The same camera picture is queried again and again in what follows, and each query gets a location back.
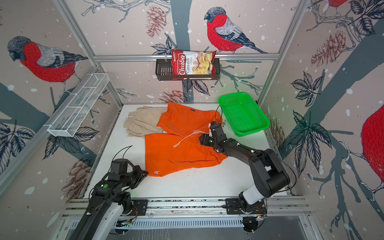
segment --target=orange clothing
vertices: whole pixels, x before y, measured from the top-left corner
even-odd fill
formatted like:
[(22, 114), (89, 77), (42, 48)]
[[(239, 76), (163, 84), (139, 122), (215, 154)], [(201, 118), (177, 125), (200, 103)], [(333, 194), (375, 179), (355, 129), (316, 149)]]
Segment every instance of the orange clothing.
[(200, 145), (201, 133), (184, 139), (193, 131), (209, 132), (208, 124), (215, 120), (215, 111), (201, 111), (176, 103), (168, 103), (168, 111), (161, 115), (157, 126), (169, 134), (145, 136), (145, 166), (149, 176), (163, 177), (188, 168), (212, 167), (227, 156), (212, 147)]

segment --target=green basket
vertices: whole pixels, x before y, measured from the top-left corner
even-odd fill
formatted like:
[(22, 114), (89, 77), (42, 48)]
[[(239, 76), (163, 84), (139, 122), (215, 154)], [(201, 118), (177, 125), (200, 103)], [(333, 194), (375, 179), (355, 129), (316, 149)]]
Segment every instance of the green basket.
[(236, 136), (242, 137), (270, 126), (270, 121), (247, 93), (238, 92), (221, 96), (218, 103)]

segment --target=drawstring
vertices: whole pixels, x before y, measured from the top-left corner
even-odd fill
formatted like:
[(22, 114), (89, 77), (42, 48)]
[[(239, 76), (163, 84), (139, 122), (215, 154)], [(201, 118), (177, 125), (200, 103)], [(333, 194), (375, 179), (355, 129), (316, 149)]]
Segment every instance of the drawstring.
[(177, 147), (184, 139), (186, 139), (187, 137), (191, 136), (191, 135), (194, 135), (194, 134), (198, 134), (198, 133), (206, 133), (208, 134), (208, 132), (203, 132), (203, 131), (193, 131), (193, 133), (189, 134), (188, 136), (186, 136), (185, 138), (183, 138), (178, 144), (174, 145), (173, 147)]

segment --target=bird wing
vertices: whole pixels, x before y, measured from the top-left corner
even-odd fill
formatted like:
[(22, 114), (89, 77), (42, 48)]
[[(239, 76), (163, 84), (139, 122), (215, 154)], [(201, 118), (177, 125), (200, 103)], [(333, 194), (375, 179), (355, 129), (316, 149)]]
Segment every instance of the bird wing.
[(40, 49), (41, 57), (37, 61), (39, 66), (45, 68), (58, 68), (63, 66), (64, 54), (60, 48), (46, 47), (37, 43)]
[(235, 25), (229, 19), (229, 17), (227, 17), (227, 21), (225, 22), (224, 26), (220, 26), (220, 27), (215, 28), (215, 31), (222, 38), (224, 38), (225, 40), (228, 40), (228, 41), (234, 41), (236, 38), (238, 38), (243, 33), (243, 30), (241, 30), (241, 28), (239, 26)]

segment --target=white wire basket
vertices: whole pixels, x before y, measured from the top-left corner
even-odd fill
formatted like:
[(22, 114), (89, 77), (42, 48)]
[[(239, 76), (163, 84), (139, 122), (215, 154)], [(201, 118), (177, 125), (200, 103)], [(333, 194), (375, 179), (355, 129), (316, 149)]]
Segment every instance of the white wire basket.
[(86, 81), (77, 93), (71, 93), (75, 96), (49, 127), (50, 134), (73, 137), (108, 84), (109, 77), (105, 73), (93, 73)]

